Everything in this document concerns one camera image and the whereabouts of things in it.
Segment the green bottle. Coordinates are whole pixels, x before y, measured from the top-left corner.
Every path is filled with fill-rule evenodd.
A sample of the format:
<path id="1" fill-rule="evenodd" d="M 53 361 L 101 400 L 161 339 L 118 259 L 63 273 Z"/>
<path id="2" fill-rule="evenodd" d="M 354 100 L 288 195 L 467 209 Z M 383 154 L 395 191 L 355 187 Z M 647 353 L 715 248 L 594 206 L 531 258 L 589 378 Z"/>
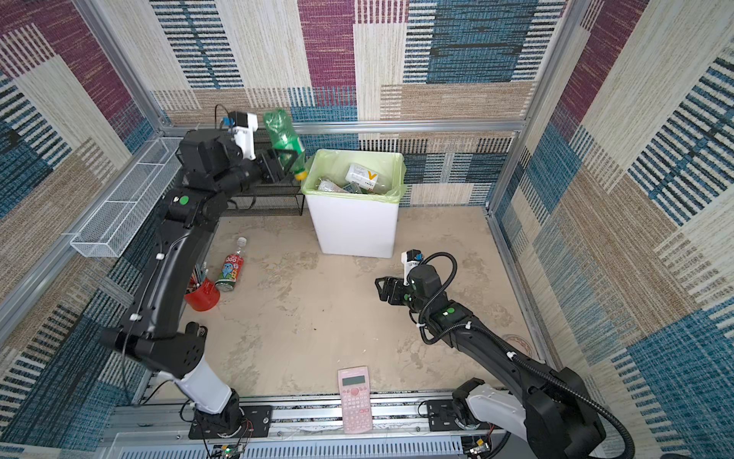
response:
<path id="1" fill-rule="evenodd" d="M 305 148 L 292 125 L 291 116 L 284 109 L 278 109 L 267 112 L 264 122 L 282 168 L 296 181 L 303 182 L 308 177 Z"/>

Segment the white yellow label bottle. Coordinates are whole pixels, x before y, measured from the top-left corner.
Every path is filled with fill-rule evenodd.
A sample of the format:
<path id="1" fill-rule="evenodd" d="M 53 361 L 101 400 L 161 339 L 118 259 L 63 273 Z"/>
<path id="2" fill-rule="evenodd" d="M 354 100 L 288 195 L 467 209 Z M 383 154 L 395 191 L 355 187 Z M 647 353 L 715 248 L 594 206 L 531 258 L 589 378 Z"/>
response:
<path id="1" fill-rule="evenodd" d="M 373 194 L 384 195 L 392 189 L 392 182 L 388 176 L 356 163 L 349 164 L 344 180 Z"/>

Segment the clear bottle red cap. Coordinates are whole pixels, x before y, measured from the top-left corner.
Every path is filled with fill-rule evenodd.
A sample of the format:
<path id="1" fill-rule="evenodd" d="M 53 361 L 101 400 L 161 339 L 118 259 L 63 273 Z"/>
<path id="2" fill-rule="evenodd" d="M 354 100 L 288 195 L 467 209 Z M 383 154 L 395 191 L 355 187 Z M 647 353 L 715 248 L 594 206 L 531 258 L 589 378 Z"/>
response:
<path id="1" fill-rule="evenodd" d="M 319 181 L 317 191 L 330 193 L 348 193 L 347 190 L 343 189 L 342 187 L 328 179 L 321 179 Z"/>

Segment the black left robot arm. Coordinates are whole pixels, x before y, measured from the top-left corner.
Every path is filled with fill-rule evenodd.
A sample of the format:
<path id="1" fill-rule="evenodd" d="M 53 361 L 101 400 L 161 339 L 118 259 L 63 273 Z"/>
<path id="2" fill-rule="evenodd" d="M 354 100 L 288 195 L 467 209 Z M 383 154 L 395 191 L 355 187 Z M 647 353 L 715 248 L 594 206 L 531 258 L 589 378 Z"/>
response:
<path id="1" fill-rule="evenodd" d="M 240 398 L 206 362 L 204 328 L 191 322 L 179 329 L 185 294 L 229 200 L 286 181 L 298 154 L 256 150 L 244 127 L 189 131 L 174 154 L 183 183 L 160 200 L 164 220 L 141 284 L 119 324 L 102 331 L 101 343 L 176 384 L 194 405 L 192 438 L 238 436 L 245 429 Z"/>

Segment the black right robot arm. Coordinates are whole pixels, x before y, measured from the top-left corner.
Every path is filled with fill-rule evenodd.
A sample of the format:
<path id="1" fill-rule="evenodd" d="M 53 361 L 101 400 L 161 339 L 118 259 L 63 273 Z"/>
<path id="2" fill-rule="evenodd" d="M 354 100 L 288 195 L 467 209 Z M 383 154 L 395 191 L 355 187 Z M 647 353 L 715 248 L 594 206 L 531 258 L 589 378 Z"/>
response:
<path id="1" fill-rule="evenodd" d="M 595 401 L 582 378 L 568 367 L 560 371 L 539 363 L 489 330 L 466 306 L 447 297 L 429 264 L 413 268 L 407 278 L 379 277 L 380 300 L 405 306 L 416 316 L 426 343 L 445 342 L 494 375 L 523 410 L 514 435 L 524 437 L 538 458 L 590 458 L 605 440 L 609 423 L 623 441 L 622 458 L 636 446 L 621 421 Z"/>

